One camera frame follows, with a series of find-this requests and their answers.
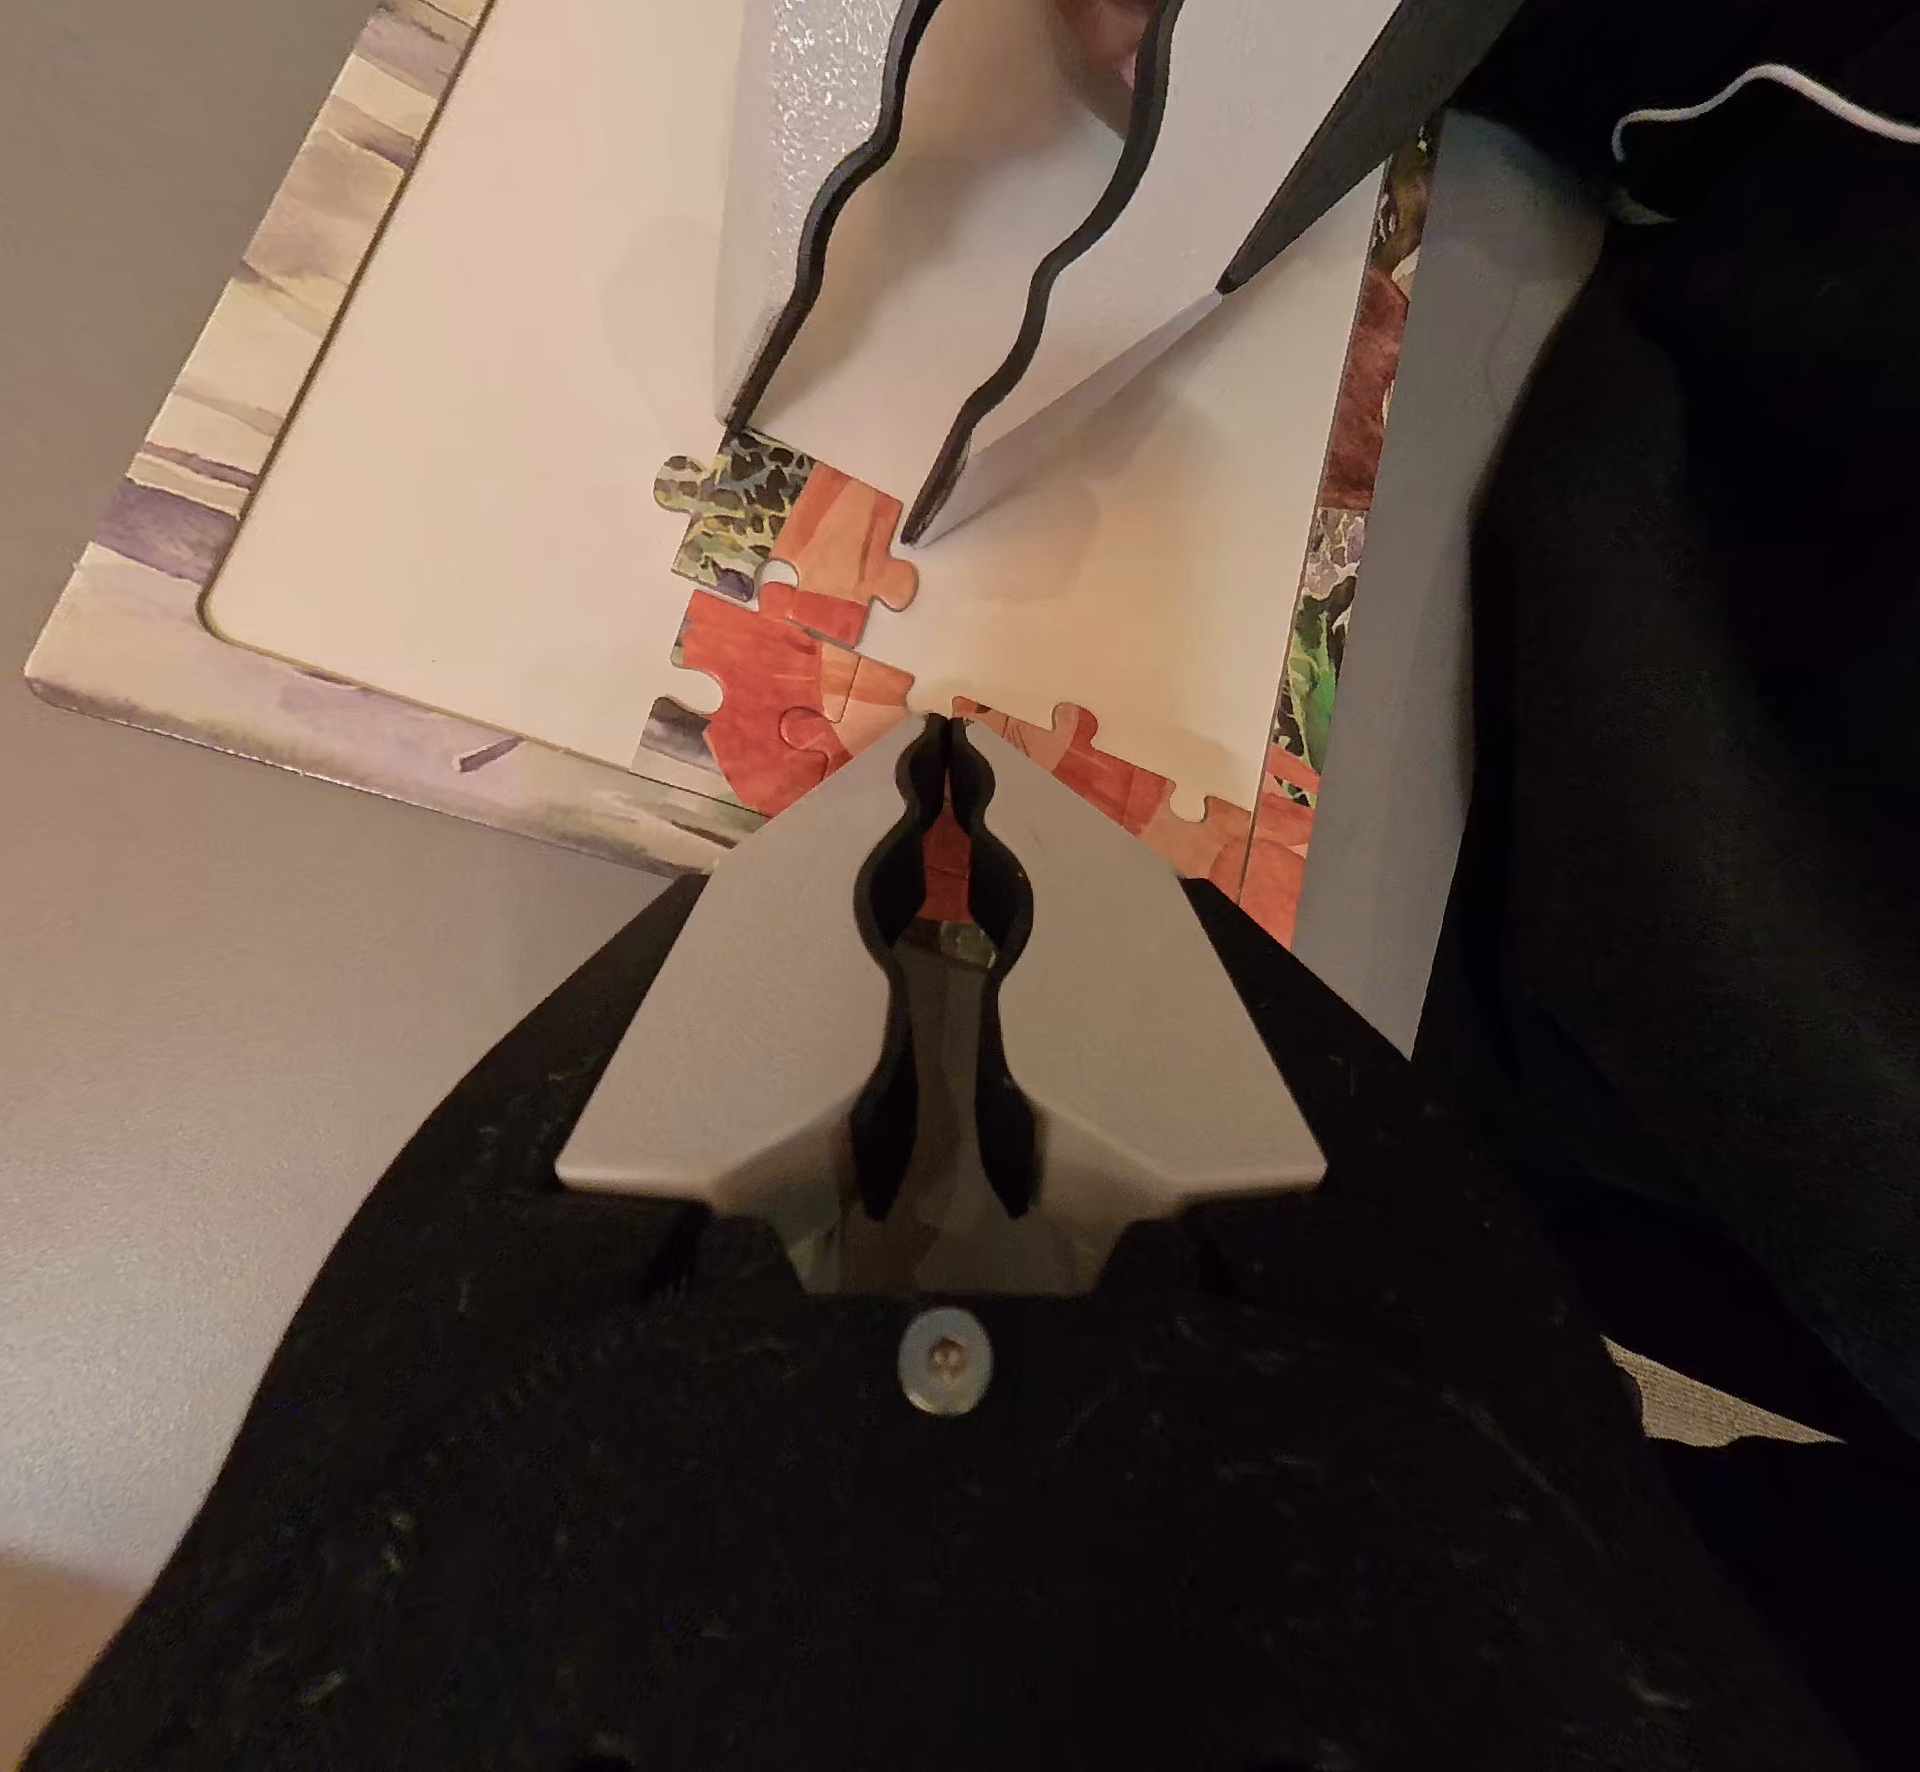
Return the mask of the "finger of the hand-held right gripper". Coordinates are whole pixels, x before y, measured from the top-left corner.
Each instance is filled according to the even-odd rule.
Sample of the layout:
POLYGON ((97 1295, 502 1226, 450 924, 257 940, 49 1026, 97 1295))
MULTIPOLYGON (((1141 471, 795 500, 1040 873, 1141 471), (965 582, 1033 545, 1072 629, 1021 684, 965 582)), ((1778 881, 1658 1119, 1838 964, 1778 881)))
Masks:
POLYGON ((1117 166, 1033 271, 1015 342, 961 402, 899 537, 929 545, 1000 500, 1227 294, 1283 175, 1405 0, 1164 0, 1117 166))
POLYGON ((745 0, 717 266, 717 408, 743 434, 824 289, 854 196, 896 155, 943 0, 745 0))

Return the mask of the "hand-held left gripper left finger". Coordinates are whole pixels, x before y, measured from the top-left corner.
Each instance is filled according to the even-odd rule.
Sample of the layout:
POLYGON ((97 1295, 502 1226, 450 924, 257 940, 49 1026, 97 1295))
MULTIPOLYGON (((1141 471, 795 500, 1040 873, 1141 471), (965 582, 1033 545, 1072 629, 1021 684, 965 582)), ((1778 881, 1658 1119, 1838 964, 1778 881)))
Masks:
POLYGON ((567 1188, 889 1215, 918 1132, 898 944, 949 752, 944 717, 910 714, 709 874, 559 1153, 567 1188))

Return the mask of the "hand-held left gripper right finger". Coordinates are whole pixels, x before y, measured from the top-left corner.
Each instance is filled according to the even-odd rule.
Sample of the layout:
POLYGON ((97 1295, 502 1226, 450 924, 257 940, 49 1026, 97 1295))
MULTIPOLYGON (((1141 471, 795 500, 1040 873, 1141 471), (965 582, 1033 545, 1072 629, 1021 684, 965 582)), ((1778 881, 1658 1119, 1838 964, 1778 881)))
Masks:
POLYGON ((1175 870, 977 721, 956 724, 956 819, 994 945, 974 1119, 1000 1206, 1101 1251, 1316 1188, 1327 1158, 1175 870))

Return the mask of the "joined orange puzzle pieces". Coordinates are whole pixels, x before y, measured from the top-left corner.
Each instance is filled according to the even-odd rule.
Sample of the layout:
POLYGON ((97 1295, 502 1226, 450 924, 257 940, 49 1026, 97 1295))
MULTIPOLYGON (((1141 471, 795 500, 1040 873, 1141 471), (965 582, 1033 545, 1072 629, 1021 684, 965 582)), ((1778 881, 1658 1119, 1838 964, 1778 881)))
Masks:
MULTIPOLYGON (((675 662, 715 681, 715 713, 694 714, 694 750, 750 812, 773 818, 894 730, 909 713, 910 676, 816 634, 828 602, 777 584, 750 609, 698 590, 675 662)), ((1314 662, 1305 720, 1283 682, 1250 805, 1205 797, 1185 819, 1174 782, 1097 744, 1089 709, 1060 703, 1038 726, 958 694, 949 710, 977 721, 1060 785, 1158 851, 1179 874, 1223 891, 1264 931, 1293 944, 1305 884, 1323 747, 1335 676, 1314 662)))

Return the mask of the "orange leopard-print puzzle piece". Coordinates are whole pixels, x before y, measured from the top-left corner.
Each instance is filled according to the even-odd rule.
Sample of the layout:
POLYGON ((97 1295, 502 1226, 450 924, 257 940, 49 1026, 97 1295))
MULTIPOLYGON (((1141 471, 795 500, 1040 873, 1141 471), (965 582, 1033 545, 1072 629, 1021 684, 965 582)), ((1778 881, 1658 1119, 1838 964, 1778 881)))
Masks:
POLYGON ((899 502, 761 436, 709 462, 665 460, 656 500, 685 520, 678 576, 832 647, 855 652, 871 609, 899 613, 917 597, 918 570, 896 554, 899 502))

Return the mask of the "puzzle frame tray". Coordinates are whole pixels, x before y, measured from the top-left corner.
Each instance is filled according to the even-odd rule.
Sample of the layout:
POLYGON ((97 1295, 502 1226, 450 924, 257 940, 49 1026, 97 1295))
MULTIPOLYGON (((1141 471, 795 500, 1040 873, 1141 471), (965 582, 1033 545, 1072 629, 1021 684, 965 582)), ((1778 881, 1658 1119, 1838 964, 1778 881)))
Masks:
MULTIPOLYGON (((712 460, 741 0, 379 0, 84 549, 24 678, 49 704, 659 874, 761 815, 694 750, 720 688, 670 457, 712 460)), ((899 507, 922 446, 848 397, 985 277, 989 175, 1066 236, 1117 142, 1043 0, 949 0, 899 157, 848 208, 760 431, 899 507)), ((1356 600, 1433 179, 1418 133, 918 570, 859 652, 1250 805, 1356 600)))

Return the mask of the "person's dark pants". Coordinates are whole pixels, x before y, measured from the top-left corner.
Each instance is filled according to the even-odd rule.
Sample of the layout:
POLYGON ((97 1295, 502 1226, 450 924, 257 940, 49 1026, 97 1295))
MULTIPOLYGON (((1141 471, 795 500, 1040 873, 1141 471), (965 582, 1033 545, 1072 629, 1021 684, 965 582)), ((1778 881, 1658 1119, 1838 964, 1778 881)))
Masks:
POLYGON ((1650 1449, 1716 1567, 1868 1769, 1918 1767, 1918 1473, 1900 1434, 1770 1417, 1650 1449))

